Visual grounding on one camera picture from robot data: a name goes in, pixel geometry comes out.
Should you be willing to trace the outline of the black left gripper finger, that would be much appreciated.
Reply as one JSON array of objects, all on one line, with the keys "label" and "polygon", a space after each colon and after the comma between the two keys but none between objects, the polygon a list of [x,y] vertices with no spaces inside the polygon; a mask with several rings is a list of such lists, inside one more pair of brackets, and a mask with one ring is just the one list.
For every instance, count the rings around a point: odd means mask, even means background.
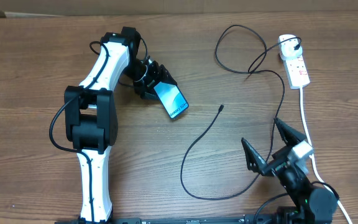
[{"label": "black left gripper finger", "polygon": [[167,83],[170,85],[175,85],[177,86],[177,82],[175,81],[175,79],[171,76],[170,72],[166,69],[166,67],[161,64],[159,66],[159,79],[161,82],[163,83]]},{"label": "black left gripper finger", "polygon": [[143,100],[159,100],[159,97],[154,89],[150,90],[141,90],[140,97]]}]

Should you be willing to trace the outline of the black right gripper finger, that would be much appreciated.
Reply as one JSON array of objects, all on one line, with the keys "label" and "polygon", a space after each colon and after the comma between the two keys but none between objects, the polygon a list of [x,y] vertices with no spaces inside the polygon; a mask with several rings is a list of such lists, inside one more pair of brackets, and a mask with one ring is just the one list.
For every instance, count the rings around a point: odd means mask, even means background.
[{"label": "black right gripper finger", "polygon": [[261,172],[266,167],[266,161],[244,138],[241,139],[242,147],[246,156],[246,165],[252,172]]},{"label": "black right gripper finger", "polygon": [[279,118],[274,119],[282,141],[286,145],[297,145],[306,139],[306,135],[289,126]]}]

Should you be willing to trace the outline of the black Samsung Galaxy smartphone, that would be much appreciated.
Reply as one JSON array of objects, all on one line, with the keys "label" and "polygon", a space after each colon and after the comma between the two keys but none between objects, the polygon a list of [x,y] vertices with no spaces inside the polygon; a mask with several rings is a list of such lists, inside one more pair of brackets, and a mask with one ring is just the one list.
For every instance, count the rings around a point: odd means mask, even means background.
[{"label": "black Samsung Galaxy smartphone", "polygon": [[171,119],[188,109],[189,104],[176,85],[160,82],[154,90]]}]

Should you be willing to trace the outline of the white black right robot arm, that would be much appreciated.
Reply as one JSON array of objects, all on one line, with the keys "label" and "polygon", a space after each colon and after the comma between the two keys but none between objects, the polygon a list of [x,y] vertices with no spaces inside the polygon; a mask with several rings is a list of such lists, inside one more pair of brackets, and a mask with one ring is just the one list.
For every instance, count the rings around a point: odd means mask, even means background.
[{"label": "white black right robot arm", "polygon": [[[285,146],[272,155],[272,161],[266,162],[246,139],[241,139],[247,168],[262,176],[276,177],[285,189],[284,194],[258,208],[252,223],[331,223],[339,195],[329,184],[310,182],[307,178],[305,161],[314,152],[313,147],[306,142],[305,134],[278,118],[274,121]],[[295,205],[278,207],[268,217],[260,216],[269,203],[284,196],[289,196]]]}]

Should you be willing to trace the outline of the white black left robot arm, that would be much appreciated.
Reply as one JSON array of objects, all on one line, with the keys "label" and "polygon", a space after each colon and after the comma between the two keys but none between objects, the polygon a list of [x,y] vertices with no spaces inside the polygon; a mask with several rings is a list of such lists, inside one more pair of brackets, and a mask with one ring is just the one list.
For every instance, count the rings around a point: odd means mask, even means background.
[{"label": "white black left robot arm", "polygon": [[158,100],[171,119],[188,103],[164,65],[146,57],[138,59],[141,35],[134,27],[108,32],[98,42],[99,57],[89,75],[64,93],[67,139],[81,166],[83,204],[77,223],[108,223],[112,214],[109,195],[109,155],[117,139],[114,89],[127,75],[135,93]]}]

